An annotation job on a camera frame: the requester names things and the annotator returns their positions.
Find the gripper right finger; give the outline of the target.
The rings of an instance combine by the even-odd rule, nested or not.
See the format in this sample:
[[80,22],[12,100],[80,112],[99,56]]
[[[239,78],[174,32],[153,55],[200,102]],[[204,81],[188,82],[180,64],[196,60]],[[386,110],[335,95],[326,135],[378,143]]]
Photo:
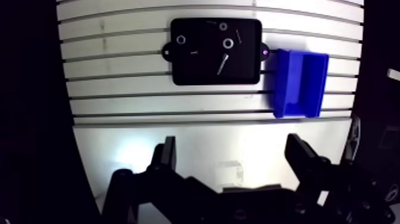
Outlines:
[[287,136],[285,158],[299,180],[296,191],[313,201],[328,192],[331,198],[323,208],[341,223],[395,222],[376,180],[353,161],[333,164],[295,133]]

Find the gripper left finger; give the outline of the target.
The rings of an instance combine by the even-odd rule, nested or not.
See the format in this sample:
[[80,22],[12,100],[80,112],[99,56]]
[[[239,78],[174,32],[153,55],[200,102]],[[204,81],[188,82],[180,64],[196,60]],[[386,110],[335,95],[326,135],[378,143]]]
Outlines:
[[175,171],[176,139],[158,144],[147,169],[113,172],[102,209],[102,223],[138,223],[139,206],[151,203],[171,223],[220,223],[218,195],[193,177]]

